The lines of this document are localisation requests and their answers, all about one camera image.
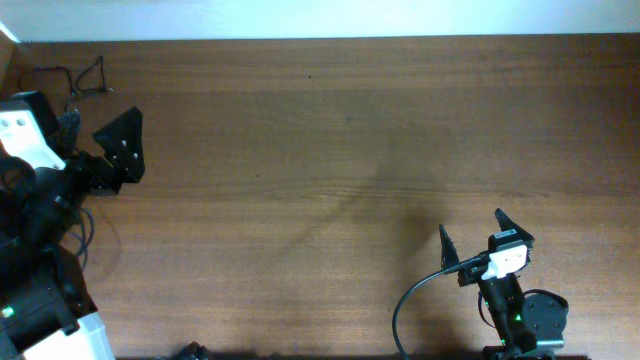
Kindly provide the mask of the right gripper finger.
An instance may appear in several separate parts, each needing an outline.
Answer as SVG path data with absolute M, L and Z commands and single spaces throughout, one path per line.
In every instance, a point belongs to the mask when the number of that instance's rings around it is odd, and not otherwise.
M 443 270 L 453 268 L 460 263 L 457 250 L 443 224 L 439 225 L 438 230 L 441 243 L 441 268 Z
M 494 216 L 502 231 L 514 230 L 528 244 L 532 244 L 535 241 L 535 238 L 529 232 L 511 220 L 502 209 L 497 208 L 494 211 Z

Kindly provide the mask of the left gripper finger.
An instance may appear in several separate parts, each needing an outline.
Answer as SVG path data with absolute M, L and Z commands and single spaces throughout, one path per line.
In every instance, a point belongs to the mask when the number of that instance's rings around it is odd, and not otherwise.
M 57 121 L 59 128 L 52 135 L 54 152 L 61 158 L 71 157 L 76 149 L 81 115 L 78 111 L 66 112 Z
M 93 134 L 119 181 L 139 183 L 145 173 L 142 121 L 140 109 L 131 107 Z

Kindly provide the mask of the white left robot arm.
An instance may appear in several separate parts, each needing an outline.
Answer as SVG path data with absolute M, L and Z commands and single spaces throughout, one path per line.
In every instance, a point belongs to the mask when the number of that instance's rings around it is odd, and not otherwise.
M 106 327 L 84 279 L 94 220 L 87 196 L 112 196 L 145 173 L 143 114 L 132 107 L 96 131 L 101 156 L 61 154 L 28 105 L 1 112 L 1 356 L 111 359 Z

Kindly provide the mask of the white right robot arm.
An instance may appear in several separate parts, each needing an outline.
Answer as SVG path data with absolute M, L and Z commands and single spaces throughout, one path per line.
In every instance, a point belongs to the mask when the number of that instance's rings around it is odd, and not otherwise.
M 482 350 L 484 359 L 553 359 L 564 347 L 568 301 L 547 290 L 524 291 L 517 273 L 530 263 L 535 238 L 496 209 L 500 231 L 488 237 L 488 248 L 467 260 L 458 257 L 443 225 L 439 226 L 441 268 L 455 273 L 461 287 L 479 287 L 479 305 L 486 307 L 501 344 Z

